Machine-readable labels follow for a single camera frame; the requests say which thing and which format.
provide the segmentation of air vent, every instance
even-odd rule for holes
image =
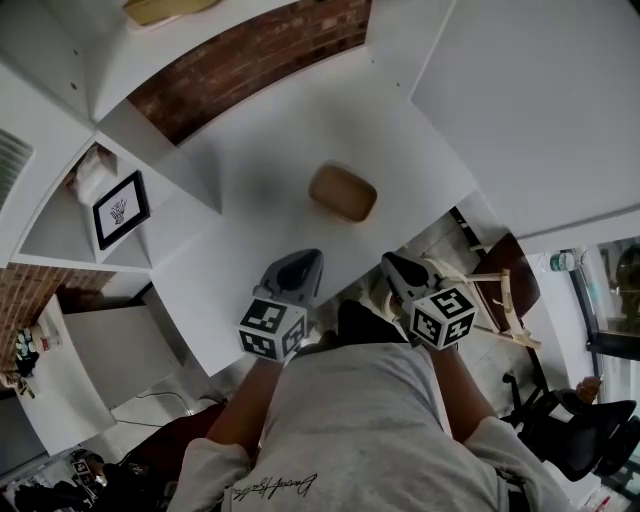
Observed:
[[[0,128],[0,209],[33,154],[33,148]]]

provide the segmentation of wooden chair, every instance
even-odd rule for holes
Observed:
[[[493,245],[470,275],[464,275],[446,261],[423,259],[436,267],[443,278],[466,285],[473,294],[490,326],[490,329],[474,326],[476,330],[525,347],[540,348],[541,343],[531,339],[521,321],[540,297],[540,289],[513,235],[507,234]]]

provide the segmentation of chair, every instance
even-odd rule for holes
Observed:
[[[443,278],[465,284],[474,295],[490,326],[490,329],[474,326],[475,329],[529,348],[540,348],[541,343],[531,339],[521,320],[540,297],[540,289],[512,234],[493,245],[470,275],[462,274],[443,260],[423,259],[436,267]]]
[[[564,389],[547,392],[537,400],[530,398],[521,406],[515,379],[509,383],[515,390],[516,408],[503,420],[514,427],[521,421],[518,437],[522,442],[572,482],[590,472],[601,477],[614,474],[640,441],[640,420],[632,416],[633,400],[591,405],[575,390]]]

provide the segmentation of black office chair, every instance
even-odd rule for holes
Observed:
[[[640,442],[640,419],[632,416],[633,400],[590,405],[576,391],[563,389],[543,394],[525,410],[525,406],[517,407],[521,402],[512,385],[512,391],[514,388],[515,417],[523,423],[518,437],[541,461],[553,463],[572,482],[590,472],[601,477],[614,474]],[[567,422],[550,416],[558,405],[571,416]],[[503,418],[515,427],[513,419],[512,415]]]

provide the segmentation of cable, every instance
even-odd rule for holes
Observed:
[[[164,425],[152,425],[151,423],[139,423],[137,421],[126,421],[119,420],[118,418],[114,418],[118,423],[128,423],[129,425],[142,425],[143,427],[157,427],[162,428]]]
[[[184,398],[182,398],[178,393],[174,393],[173,391],[163,391],[162,393],[149,393],[148,395],[143,395],[143,396],[137,395],[136,398],[147,398],[150,396],[162,396],[162,395],[172,395],[179,398],[180,401],[182,402],[182,405],[184,406],[184,410],[187,412],[187,415],[193,416],[193,413],[191,412],[191,410],[189,409],[189,406],[187,405],[187,401]]]

